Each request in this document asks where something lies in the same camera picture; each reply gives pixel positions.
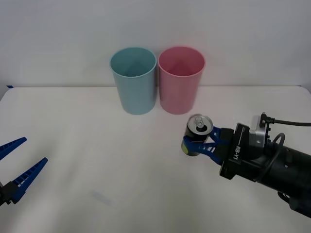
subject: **can lid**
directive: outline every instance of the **can lid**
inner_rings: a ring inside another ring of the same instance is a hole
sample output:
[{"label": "can lid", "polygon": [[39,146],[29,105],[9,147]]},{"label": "can lid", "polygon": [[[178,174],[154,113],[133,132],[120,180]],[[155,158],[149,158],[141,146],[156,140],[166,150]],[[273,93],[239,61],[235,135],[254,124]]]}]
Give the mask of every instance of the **can lid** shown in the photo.
[{"label": "can lid", "polygon": [[198,135],[210,134],[214,127],[212,120],[201,114],[192,115],[188,120],[187,126],[193,133]]}]

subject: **pink cup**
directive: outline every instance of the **pink cup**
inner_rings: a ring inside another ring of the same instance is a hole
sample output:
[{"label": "pink cup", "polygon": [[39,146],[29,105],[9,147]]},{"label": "pink cup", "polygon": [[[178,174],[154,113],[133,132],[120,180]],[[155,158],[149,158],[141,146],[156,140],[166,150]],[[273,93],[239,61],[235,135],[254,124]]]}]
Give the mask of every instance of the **pink cup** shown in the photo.
[{"label": "pink cup", "polygon": [[190,47],[172,47],[159,57],[160,103],[172,114],[191,110],[205,67],[205,58]]}]

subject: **white table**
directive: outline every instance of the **white table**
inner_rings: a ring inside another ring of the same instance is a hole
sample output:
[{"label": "white table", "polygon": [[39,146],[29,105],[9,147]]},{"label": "white table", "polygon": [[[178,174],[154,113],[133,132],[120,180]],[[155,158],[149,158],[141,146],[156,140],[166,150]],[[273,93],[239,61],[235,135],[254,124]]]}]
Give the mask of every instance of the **white table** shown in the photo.
[{"label": "white table", "polygon": [[[43,157],[47,165],[16,205],[0,207],[1,233],[309,233],[311,219],[276,191],[241,177],[229,181],[207,156],[180,148],[187,119],[218,127],[252,116],[311,121],[302,87],[200,87],[184,115],[157,101],[126,113],[114,87],[13,88],[0,101],[0,144],[28,141],[0,162],[7,183]],[[273,125],[271,137],[311,154],[311,128]]]}]

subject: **black cable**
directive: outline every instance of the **black cable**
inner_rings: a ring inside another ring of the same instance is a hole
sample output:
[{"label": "black cable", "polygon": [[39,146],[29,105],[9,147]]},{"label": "black cable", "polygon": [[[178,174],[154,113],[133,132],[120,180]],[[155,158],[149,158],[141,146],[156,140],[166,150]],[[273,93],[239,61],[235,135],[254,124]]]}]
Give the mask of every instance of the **black cable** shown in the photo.
[{"label": "black cable", "polygon": [[283,144],[285,141],[285,134],[284,133],[279,133],[275,139],[273,140],[273,143],[275,144],[276,141],[281,138],[278,149],[276,151],[276,153],[274,154],[273,158],[270,160],[270,162],[268,163],[268,165],[264,168],[264,170],[258,175],[257,178],[254,179],[255,182],[260,182],[261,179],[265,176],[265,174],[267,174],[267,172],[270,170],[272,164],[274,163],[274,161],[277,159],[277,157],[280,155],[282,148],[283,148]]},{"label": "black cable", "polygon": [[293,122],[285,120],[273,120],[272,123],[282,124],[282,125],[295,125],[295,126],[311,126],[311,123],[307,122]]},{"label": "black cable", "polygon": [[290,199],[284,195],[284,193],[277,192],[278,196],[285,202],[290,203]]}]

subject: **cup rim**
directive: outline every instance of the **cup rim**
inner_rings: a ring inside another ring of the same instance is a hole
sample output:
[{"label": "cup rim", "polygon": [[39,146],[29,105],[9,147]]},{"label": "cup rim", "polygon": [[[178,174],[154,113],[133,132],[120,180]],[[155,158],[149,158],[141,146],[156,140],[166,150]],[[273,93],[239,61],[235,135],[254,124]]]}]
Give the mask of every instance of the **cup rim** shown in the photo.
[{"label": "cup rim", "polygon": [[[118,52],[121,52],[121,51],[126,50],[126,49],[143,49],[143,50],[147,50],[147,51],[150,52],[150,53],[154,56],[154,58],[155,58],[155,64],[154,64],[154,66],[153,66],[147,73],[144,73],[144,74],[141,74],[141,75],[138,75],[138,76],[128,77],[128,76],[124,76],[124,75],[118,74],[118,73],[115,72],[115,71],[113,70],[113,68],[111,67],[111,60],[112,60],[112,58],[113,58]],[[120,77],[128,78],[128,79],[140,78],[140,77],[142,77],[142,76],[145,76],[146,74],[149,74],[150,72],[152,72],[152,71],[155,69],[156,65],[157,65],[157,58],[156,58],[155,54],[154,54],[152,51],[150,51],[150,50],[148,50],[148,49],[146,49],[146,48],[144,48],[144,47],[135,47],[135,46],[134,46],[134,47],[126,47],[126,48],[123,48],[123,49],[120,49],[120,50],[116,51],[116,52],[111,56],[111,58],[110,58],[110,60],[109,60],[109,66],[110,66],[112,72],[113,72],[114,74],[117,74],[117,75],[120,76]]]},{"label": "cup rim", "polygon": [[[196,72],[195,74],[185,75],[185,76],[184,76],[184,75],[175,75],[175,74],[171,74],[171,73],[167,72],[165,69],[162,68],[162,66],[161,66],[161,64],[160,64],[160,57],[161,57],[161,55],[162,55],[164,52],[166,52],[167,50],[173,49],[173,48],[188,48],[188,49],[192,49],[192,50],[198,52],[198,53],[203,57],[204,66],[202,67],[202,69],[200,69],[200,71]],[[206,59],[205,59],[204,55],[203,55],[199,50],[196,50],[195,48],[193,48],[193,47],[191,47],[191,46],[172,46],[172,47],[169,47],[169,48],[165,49],[165,50],[159,55],[158,65],[159,65],[159,68],[160,68],[162,71],[164,71],[165,73],[167,73],[167,74],[169,74],[169,75],[171,75],[171,76],[178,77],[178,78],[187,78],[187,77],[193,77],[193,76],[195,76],[195,75],[201,73],[201,72],[204,70],[205,66],[206,66]]]}]

